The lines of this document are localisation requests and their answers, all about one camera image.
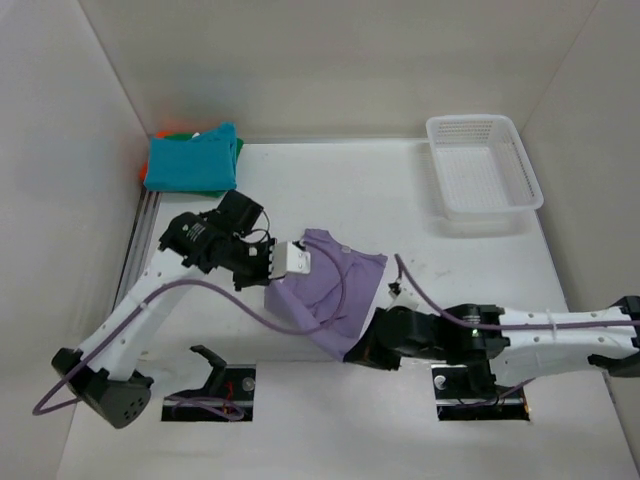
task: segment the white enclosure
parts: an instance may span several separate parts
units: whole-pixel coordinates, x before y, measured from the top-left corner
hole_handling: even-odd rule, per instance
[[[56,477],[73,411],[31,408],[113,306],[161,129],[422,137],[506,115],[569,307],[640,294],[638,25],[636,0],[0,0],[0,478]],[[640,380],[612,390],[639,458]]]

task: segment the white basket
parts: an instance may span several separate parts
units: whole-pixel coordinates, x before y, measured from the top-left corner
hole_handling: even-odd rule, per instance
[[[427,135],[450,219],[480,220],[542,206],[540,186],[509,118],[433,117]]]

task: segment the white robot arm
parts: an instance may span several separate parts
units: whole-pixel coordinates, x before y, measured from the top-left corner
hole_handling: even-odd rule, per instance
[[[174,287],[198,284],[218,266],[233,272],[236,290],[267,285],[289,272],[310,272],[310,254],[294,243],[277,243],[269,235],[260,242],[243,240],[261,212],[260,205],[231,191],[217,209],[171,221],[142,276],[109,318],[78,348],[54,356],[52,366],[61,377],[72,377],[67,385],[79,399],[122,428],[152,395],[201,388],[212,369],[220,362],[224,366],[201,346],[169,359],[140,357],[187,291]]]

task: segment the purple cloth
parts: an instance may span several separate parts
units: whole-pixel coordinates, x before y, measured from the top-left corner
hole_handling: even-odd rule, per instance
[[[342,361],[358,342],[373,302],[387,257],[360,253],[336,242],[326,230],[307,229],[303,239],[309,243],[311,273],[289,274],[265,289],[264,306],[274,315],[307,330],[327,320],[340,302],[342,289],[335,265],[323,253],[314,250],[317,243],[338,261],[346,277],[346,299],[336,322],[309,337]]]

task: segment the purple cable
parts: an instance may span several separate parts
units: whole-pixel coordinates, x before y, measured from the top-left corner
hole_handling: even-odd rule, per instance
[[[595,328],[595,327],[637,327],[640,326],[640,320],[607,320],[607,321],[599,321],[599,322],[571,322],[571,323],[558,323],[555,325],[552,324],[538,324],[538,325],[529,325],[527,323],[523,323],[520,325],[484,325],[477,324],[472,322],[467,322],[462,320],[454,315],[451,315],[449,312],[445,311],[442,307],[440,307],[436,302],[431,300],[431,298],[420,288],[420,285],[415,281],[411,272],[400,258],[400,255],[395,254],[396,263],[398,264],[398,269],[401,273],[404,273],[407,276],[407,280],[411,286],[418,292],[418,295],[422,297],[422,299],[427,302],[427,304],[433,308],[442,318],[445,320],[449,320],[450,322],[455,323],[456,325],[464,328],[475,328],[477,330],[493,330],[493,331],[503,331],[503,330],[573,330],[576,328]]]
[[[244,410],[237,404],[233,403],[231,400],[227,400],[226,398],[216,398],[216,397],[176,397],[174,395],[170,397],[166,397],[165,400],[173,400],[176,404],[171,409],[171,415],[175,416],[176,410],[180,405],[193,405],[194,407],[201,408],[206,410],[207,412],[213,413],[219,417],[229,420],[230,422],[237,422],[238,420],[242,420],[244,417]],[[203,402],[222,402],[222,405],[226,405],[235,410],[235,413],[225,413],[222,410],[219,410],[211,405],[207,405]]]
[[[221,287],[219,287],[217,285],[214,285],[212,283],[205,282],[204,280],[184,279],[184,280],[176,280],[174,282],[166,283],[166,284],[158,287],[156,290],[151,292],[149,295],[147,295],[147,297],[142,301],[141,305],[148,305],[153,300],[155,300],[158,296],[162,295],[167,290],[171,290],[172,288],[181,287],[181,286],[184,286],[184,285],[195,285],[195,286],[204,287],[204,288],[207,288],[209,290],[213,290],[216,293],[219,293],[224,298],[226,298],[231,303],[233,303],[235,306],[240,308],[240,310],[242,310],[247,315],[249,315],[251,318],[253,318],[254,320],[257,320],[258,322],[260,322],[265,327],[268,327],[268,328],[270,328],[272,330],[275,330],[276,332],[279,332],[279,333],[282,333],[282,334],[285,334],[285,335],[311,335],[311,334],[319,332],[320,330],[323,330],[325,328],[329,328],[338,319],[338,317],[340,315],[340,312],[342,311],[342,307],[344,305],[346,297],[347,297],[347,281],[346,281],[345,274],[342,271],[342,268],[340,267],[340,264],[333,257],[333,255],[331,255],[331,253],[329,253],[327,250],[325,250],[324,248],[322,248],[322,247],[320,247],[320,246],[318,246],[318,245],[316,245],[314,243],[307,242],[307,245],[311,246],[312,248],[315,248],[316,250],[318,250],[321,253],[323,253],[324,255],[326,255],[327,258],[329,258],[329,260],[331,260],[331,262],[335,265],[336,269],[338,270],[338,274],[340,275],[340,286],[341,286],[341,289],[342,289],[341,296],[340,296],[340,302],[338,302],[338,306],[336,307],[335,312],[333,312],[333,315],[331,315],[331,317],[329,317],[323,323],[320,323],[320,325],[318,325],[316,327],[313,327],[313,328],[310,328],[308,330],[289,329],[289,328],[284,328],[284,327],[281,327],[279,325],[276,325],[275,323],[270,322],[266,318],[262,317],[261,315],[257,314],[253,310],[251,310],[251,308],[249,308],[247,305],[245,305],[243,302],[238,300],[236,297],[234,297],[232,294],[230,294],[229,292],[227,292],[223,288],[221,288]],[[122,333],[122,331],[125,328],[127,328],[131,324],[131,322],[133,322],[136,319],[136,317],[138,315],[140,315],[142,313],[143,310],[142,310],[141,305],[138,305],[122,321],[122,323],[120,325],[118,325],[109,335],[107,335],[107,337],[102,342],[100,342],[100,344],[95,348],[95,350],[93,350],[91,353],[87,354],[87,356],[84,357],[75,367],[73,367],[71,370],[69,370],[69,372],[65,376],[63,376],[53,386],[53,388],[51,390],[49,390],[40,399],[40,401],[36,404],[36,406],[33,407],[33,411],[31,413],[33,415],[35,415],[35,416],[40,416],[40,415],[44,415],[46,413],[55,412],[56,410],[60,410],[61,408],[68,407],[70,405],[73,405],[73,404],[76,404],[76,403],[80,402],[79,398],[74,398],[73,400],[67,400],[65,402],[61,402],[61,403],[58,403],[58,404],[53,405],[51,407],[46,407],[45,408],[45,405],[47,403],[49,403],[51,398],[53,398],[53,396],[56,393],[58,393],[62,389],[62,387],[67,385],[71,381],[71,379],[77,375],[77,373],[80,370],[82,370],[84,367],[86,367],[105,348],[107,348],[109,346],[109,344],[111,344],[111,342],[118,335],[120,335],[120,333]]]
[[[498,396],[496,398],[492,398],[491,400],[485,400],[485,401],[476,402],[476,403],[463,403],[461,405],[456,405],[456,408],[475,408],[475,407],[493,406],[495,403],[498,403],[503,398],[506,398],[509,395],[511,395],[512,393],[517,392],[521,388],[524,388],[525,385],[530,384],[534,380],[535,379],[530,378],[529,380],[525,380],[524,382],[520,382],[519,384],[514,385],[513,387],[511,387],[511,388],[505,390],[504,392],[498,394]]]

